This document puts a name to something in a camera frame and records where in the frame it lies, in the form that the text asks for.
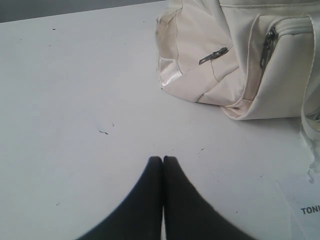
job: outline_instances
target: label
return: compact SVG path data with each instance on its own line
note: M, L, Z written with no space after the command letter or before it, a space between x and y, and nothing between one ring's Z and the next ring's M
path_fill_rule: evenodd
M278 181L291 208L291 239L320 239L320 173Z

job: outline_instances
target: white table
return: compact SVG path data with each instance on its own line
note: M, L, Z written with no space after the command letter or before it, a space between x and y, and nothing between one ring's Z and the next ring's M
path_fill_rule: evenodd
M237 122L163 92L154 28L166 4L0 24L1 239L79 237L164 155L242 230L290 239L276 181L311 161L297 121Z

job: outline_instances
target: gray wall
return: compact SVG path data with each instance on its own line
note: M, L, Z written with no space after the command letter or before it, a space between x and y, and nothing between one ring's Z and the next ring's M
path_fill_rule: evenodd
M0 0L0 23L161 0Z

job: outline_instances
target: cream backpack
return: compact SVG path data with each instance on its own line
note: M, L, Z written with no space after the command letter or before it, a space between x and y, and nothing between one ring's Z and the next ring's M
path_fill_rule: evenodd
M170 0L156 40L167 93L320 140L320 0Z

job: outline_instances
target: zipper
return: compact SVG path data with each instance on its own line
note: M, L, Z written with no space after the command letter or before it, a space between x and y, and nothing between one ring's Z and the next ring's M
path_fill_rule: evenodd
M229 49L227 47L223 47L221 48L219 51L214 51L213 53L211 53L210 55L202 58L199 61L199 65L204 64L207 61L212 61L214 59L217 59L223 55L225 55L227 52L229 52Z
M283 35L312 33L313 27L309 17L286 18L277 22L266 34L260 59L260 67L265 70L277 39Z

